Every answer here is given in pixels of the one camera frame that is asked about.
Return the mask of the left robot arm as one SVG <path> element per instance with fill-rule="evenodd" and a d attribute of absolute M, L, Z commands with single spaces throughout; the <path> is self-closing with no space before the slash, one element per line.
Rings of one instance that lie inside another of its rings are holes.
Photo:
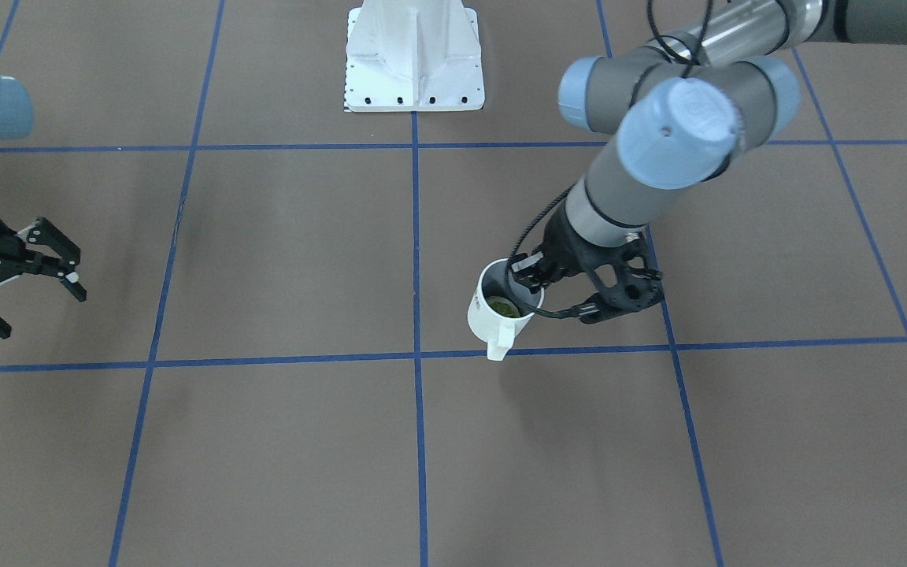
<path fill-rule="evenodd" d="M 731 1 L 619 57 L 573 62 L 559 111 L 609 142 L 559 200 L 506 279 L 541 291 L 587 274 L 594 302 L 655 304 L 643 229 L 684 191 L 723 175 L 794 118 L 799 82 L 776 53 L 807 42 L 907 44 L 907 1 Z"/>

